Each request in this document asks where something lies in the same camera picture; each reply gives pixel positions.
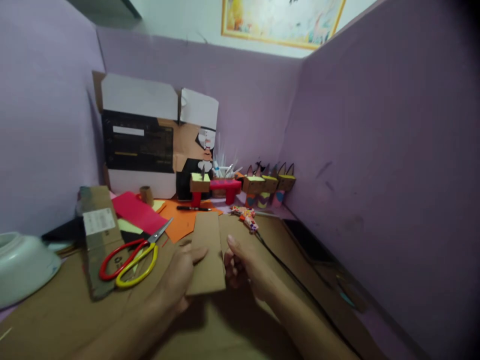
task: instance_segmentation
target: barcode sticker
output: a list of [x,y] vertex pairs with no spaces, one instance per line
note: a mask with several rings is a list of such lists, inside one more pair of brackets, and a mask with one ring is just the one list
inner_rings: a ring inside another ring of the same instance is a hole
[[113,229],[115,227],[115,220],[112,215],[112,210],[107,207],[100,210],[84,212],[83,225],[85,226],[85,234],[87,236]]

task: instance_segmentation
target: purple wall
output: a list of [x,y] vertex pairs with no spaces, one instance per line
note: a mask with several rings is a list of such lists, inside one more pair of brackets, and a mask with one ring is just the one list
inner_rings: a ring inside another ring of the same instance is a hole
[[480,81],[468,22],[386,1],[309,56],[280,159],[289,208],[434,359],[479,319]]
[[95,27],[63,0],[1,1],[0,54],[0,233],[40,235],[73,218],[81,185],[98,184],[89,93],[102,55]]
[[275,163],[301,59],[99,27],[107,72],[188,88],[219,101],[217,130],[227,160]]

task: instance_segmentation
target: red paper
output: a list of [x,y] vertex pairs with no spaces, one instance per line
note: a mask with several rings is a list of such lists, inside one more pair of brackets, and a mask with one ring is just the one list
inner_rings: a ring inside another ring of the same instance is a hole
[[160,230],[168,222],[150,206],[139,200],[133,192],[127,191],[112,199],[111,202],[117,215],[150,235]]

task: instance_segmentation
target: scissor blade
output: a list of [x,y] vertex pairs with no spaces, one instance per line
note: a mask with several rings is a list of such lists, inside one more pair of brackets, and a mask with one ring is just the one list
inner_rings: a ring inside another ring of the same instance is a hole
[[172,217],[170,220],[168,220],[168,222],[163,225],[160,230],[158,230],[156,233],[154,233],[152,236],[150,236],[148,238],[148,242],[149,243],[156,243],[157,240],[162,236],[162,234],[165,232],[165,230],[169,227],[170,223],[174,220],[174,218]]

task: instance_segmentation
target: painting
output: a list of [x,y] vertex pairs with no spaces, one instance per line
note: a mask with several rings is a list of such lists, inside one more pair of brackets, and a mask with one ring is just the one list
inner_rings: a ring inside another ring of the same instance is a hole
[[222,36],[316,49],[337,29],[346,0],[223,0]]

